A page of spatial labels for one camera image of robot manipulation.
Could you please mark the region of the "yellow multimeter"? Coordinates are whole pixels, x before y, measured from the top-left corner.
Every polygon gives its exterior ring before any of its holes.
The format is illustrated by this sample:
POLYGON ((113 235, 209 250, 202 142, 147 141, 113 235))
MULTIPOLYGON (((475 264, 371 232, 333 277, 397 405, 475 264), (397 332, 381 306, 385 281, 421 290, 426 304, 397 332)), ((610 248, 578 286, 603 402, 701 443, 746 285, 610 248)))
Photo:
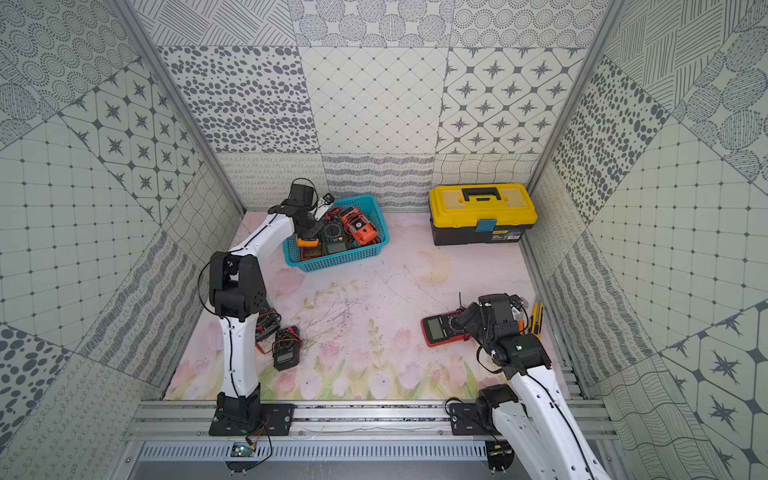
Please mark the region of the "yellow multimeter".
POLYGON ((315 248, 320 244, 320 239, 318 237, 303 238, 303 237, 297 236, 296 244, 300 248, 315 248))

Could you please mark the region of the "red black multimeter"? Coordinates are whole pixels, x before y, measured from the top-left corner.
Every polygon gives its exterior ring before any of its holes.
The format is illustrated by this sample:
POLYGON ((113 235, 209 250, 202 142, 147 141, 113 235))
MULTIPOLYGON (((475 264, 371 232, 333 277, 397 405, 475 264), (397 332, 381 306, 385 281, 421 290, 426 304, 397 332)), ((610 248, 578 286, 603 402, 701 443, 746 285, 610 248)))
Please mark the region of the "red black multimeter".
POLYGON ((320 245, 313 246, 313 247, 301 247, 300 250, 301 250, 302 261, 317 259, 324 255, 323 247, 320 245))

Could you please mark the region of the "orange multimeter with leads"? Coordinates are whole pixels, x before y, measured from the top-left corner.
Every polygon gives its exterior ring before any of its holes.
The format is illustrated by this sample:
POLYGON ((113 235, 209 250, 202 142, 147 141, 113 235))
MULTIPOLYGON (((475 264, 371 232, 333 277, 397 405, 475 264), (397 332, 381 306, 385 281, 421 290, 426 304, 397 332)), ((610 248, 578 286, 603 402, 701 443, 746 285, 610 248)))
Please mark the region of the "orange multimeter with leads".
POLYGON ((356 207, 349 207, 343 210, 341 220, 346 233, 360 246, 368 246, 380 242, 377 228, 356 207))

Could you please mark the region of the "small black multimeter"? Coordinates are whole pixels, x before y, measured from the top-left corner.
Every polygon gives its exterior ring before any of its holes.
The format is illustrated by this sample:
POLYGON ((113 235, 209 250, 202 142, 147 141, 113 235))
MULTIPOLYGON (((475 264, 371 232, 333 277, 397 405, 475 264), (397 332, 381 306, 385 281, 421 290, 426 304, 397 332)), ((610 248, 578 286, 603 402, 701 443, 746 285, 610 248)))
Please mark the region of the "small black multimeter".
POLYGON ((302 338, 298 326, 289 326, 278 330, 272 346, 273 367, 285 371, 296 367, 300 362, 302 338))

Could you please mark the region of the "dark green multimeter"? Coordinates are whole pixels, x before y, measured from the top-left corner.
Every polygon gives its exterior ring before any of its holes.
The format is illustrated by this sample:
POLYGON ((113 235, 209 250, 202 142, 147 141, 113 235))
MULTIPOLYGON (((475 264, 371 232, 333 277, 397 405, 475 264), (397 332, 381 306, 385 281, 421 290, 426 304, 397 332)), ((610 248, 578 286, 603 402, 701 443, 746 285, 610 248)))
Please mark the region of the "dark green multimeter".
POLYGON ((346 232, 339 220, 327 220, 321 230, 321 237, 325 255, 342 253, 348 249, 346 232))

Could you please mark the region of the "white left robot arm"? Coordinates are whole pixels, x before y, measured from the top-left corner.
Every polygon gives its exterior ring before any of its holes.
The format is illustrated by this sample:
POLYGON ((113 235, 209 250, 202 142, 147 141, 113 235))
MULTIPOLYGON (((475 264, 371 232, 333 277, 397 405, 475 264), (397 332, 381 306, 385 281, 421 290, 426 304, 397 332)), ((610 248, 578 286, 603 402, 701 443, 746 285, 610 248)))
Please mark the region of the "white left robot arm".
POLYGON ((254 232, 234 248, 211 256, 206 303, 220 319, 224 346, 224 379, 217 406, 229 415, 253 417, 259 408, 255 335, 260 310, 267 302, 261 262, 291 237, 316 244, 334 202, 332 194, 321 196, 309 179, 299 177, 291 183, 288 197, 268 210, 254 232))

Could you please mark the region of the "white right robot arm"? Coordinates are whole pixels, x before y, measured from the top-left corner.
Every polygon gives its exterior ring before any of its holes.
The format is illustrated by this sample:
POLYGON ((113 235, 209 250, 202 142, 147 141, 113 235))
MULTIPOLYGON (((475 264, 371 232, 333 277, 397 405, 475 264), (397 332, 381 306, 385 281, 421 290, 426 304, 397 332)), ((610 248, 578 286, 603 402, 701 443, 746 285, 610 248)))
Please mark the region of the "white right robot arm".
POLYGON ((486 433, 489 469, 518 460, 532 479, 607 479, 609 473, 572 414, 540 339, 514 318, 523 305, 508 294, 490 294, 469 304, 452 326, 478 343, 505 381, 478 391, 474 411, 445 403, 460 424, 486 433))

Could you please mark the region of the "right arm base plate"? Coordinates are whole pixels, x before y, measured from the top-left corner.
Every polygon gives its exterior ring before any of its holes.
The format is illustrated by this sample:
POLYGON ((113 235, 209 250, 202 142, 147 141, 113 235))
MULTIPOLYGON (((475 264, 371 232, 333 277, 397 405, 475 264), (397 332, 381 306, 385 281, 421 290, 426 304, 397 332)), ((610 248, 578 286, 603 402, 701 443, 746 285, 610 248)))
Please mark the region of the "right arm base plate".
POLYGON ((489 436, 498 432, 482 423, 474 403, 451 401, 444 405, 454 436, 489 436))

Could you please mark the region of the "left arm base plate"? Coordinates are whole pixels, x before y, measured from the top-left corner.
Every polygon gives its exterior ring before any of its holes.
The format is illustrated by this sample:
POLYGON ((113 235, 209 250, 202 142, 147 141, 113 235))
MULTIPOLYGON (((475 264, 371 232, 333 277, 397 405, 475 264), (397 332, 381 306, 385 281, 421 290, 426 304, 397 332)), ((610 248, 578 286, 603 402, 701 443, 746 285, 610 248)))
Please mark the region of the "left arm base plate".
POLYGON ((264 430, 264 434, 271 437, 287 437, 295 410, 295 404, 262 404, 257 414, 248 413, 249 418, 244 420, 216 408, 208 434, 213 437, 245 437, 257 435, 259 431, 264 430))

